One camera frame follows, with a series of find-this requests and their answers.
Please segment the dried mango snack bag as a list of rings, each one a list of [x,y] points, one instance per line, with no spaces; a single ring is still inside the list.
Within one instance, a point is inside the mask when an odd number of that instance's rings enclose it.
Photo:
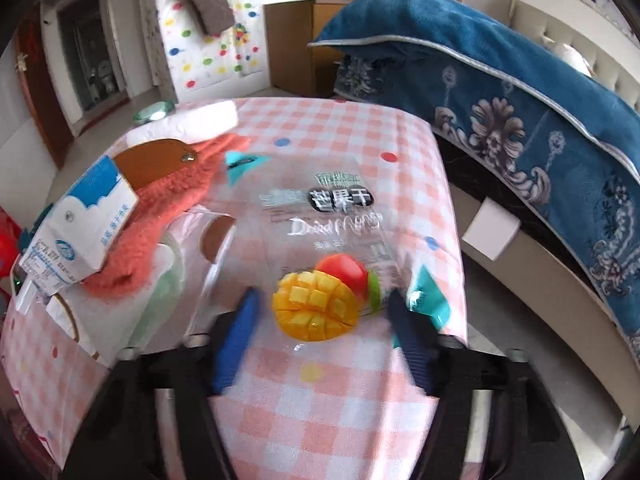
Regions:
[[[214,179],[214,201],[236,231],[212,291],[195,305],[194,333],[233,312],[249,287],[262,293],[252,339],[306,360],[361,358],[358,337],[399,347],[386,314],[394,288],[439,331],[442,292],[393,244],[394,214],[355,162],[233,152]]]

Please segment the clear plastic wrapper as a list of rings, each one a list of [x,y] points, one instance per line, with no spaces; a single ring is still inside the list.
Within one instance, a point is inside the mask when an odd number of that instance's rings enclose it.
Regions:
[[[236,231],[236,220],[197,206],[172,222],[156,246],[150,277],[122,299],[100,299],[76,285],[62,297],[70,306],[81,348],[104,364],[120,349],[142,349],[177,309],[186,282],[206,301]]]

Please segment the pink checkered tablecloth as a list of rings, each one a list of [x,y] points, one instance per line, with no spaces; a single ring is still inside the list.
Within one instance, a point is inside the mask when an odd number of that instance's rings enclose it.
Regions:
[[[181,107],[102,155],[149,184],[102,270],[14,299],[1,363],[64,479],[405,479],[436,401],[386,308],[466,334],[431,126],[391,107]]]

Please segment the white paper tag on bed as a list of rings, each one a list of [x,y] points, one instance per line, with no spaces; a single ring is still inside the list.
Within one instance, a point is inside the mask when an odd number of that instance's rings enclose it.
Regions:
[[[462,240],[491,261],[497,260],[518,234],[521,220],[486,198],[480,205]]]

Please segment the coral fuzzy cloth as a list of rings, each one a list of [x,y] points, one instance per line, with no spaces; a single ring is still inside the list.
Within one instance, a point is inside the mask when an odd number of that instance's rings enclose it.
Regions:
[[[148,284],[155,248],[165,229],[206,195],[222,173],[224,155],[244,152],[249,145],[247,136],[233,132],[195,144],[197,159],[139,190],[137,206],[114,241],[103,268],[81,282],[85,291],[112,300],[132,295]]]

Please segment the blue white milk carton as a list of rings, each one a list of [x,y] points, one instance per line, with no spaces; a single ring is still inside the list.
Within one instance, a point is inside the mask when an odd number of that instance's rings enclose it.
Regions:
[[[95,162],[52,207],[20,260],[52,296],[98,272],[138,196],[111,157]]]

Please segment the brown leather tag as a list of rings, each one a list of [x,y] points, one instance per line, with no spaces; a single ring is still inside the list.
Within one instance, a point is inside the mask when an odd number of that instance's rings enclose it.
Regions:
[[[160,139],[127,148],[114,163],[134,191],[163,179],[198,160],[194,148],[179,140]]]

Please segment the blue floral bed blanket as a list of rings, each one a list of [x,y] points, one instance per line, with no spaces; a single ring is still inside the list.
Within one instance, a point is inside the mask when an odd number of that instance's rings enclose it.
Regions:
[[[456,0],[355,0],[314,38],[334,90],[426,120],[562,240],[639,343],[639,116],[617,94]]]

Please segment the green round tin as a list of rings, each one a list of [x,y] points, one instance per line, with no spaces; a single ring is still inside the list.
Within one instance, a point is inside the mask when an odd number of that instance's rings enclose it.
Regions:
[[[157,101],[134,114],[134,125],[143,126],[149,122],[158,122],[175,111],[175,103],[172,101]]]

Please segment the white polka dot cabinet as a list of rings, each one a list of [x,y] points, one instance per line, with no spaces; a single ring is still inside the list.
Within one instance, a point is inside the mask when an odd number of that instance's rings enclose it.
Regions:
[[[175,103],[250,96],[270,86],[265,7],[310,0],[139,0],[146,55],[160,95]]]

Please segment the brown wooden door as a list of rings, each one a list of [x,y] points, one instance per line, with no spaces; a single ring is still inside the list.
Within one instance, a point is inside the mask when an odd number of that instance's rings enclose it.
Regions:
[[[40,5],[35,4],[17,26],[14,36],[16,71],[40,138],[55,167],[61,169],[74,136],[52,84],[40,18]]]

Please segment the white pillow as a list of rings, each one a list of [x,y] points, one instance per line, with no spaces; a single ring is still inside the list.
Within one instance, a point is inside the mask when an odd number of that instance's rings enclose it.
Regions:
[[[589,62],[569,44],[561,44],[560,42],[548,39],[544,43],[544,47],[570,67],[573,67],[574,70],[577,70],[589,78],[593,78],[593,71]]]

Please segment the wooden drawer cabinet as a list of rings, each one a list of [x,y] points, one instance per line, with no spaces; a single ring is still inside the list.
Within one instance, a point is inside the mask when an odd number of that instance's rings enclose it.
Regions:
[[[264,6],[273,87],[306,98],[332,96],[342,52],[329,47],[311,47],[310,44],[344,6],[344,3],[311,0]]]

